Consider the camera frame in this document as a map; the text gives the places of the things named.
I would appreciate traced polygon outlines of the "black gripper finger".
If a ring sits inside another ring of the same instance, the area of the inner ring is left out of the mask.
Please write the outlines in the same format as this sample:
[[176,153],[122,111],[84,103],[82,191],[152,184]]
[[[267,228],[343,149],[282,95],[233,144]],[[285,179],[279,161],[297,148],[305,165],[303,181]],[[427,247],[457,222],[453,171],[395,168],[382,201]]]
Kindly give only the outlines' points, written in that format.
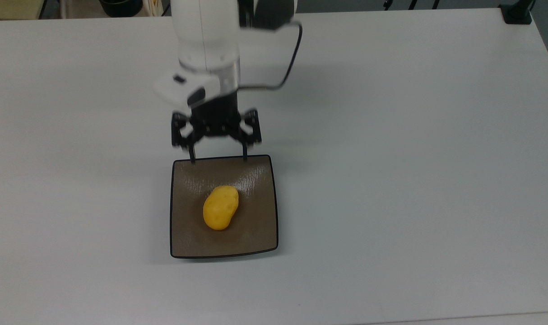
[[173,147],[179,147],[189,153],[191,164],[196,163],[195,145],[200,141],[200,133],[193,128],[189,134],[184,136],[182,131],[191,126],[190,119],[181,112],[172,113],[171,121],[171,140]]
[[240,115],[240,120],[237,128],[237,141],[242,146],[242,159],[243,161],[247,161],[248,149],[262,142],[258,110],[251,108]]

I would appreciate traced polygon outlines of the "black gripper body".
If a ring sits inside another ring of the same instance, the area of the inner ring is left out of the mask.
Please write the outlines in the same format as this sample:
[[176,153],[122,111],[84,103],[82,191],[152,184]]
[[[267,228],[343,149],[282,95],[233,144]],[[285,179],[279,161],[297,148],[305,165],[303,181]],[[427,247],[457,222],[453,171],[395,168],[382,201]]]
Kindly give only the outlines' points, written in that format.
[[236,91],[197,105],[190,115],[193,134],[202,137],[238,136],[240,122]]

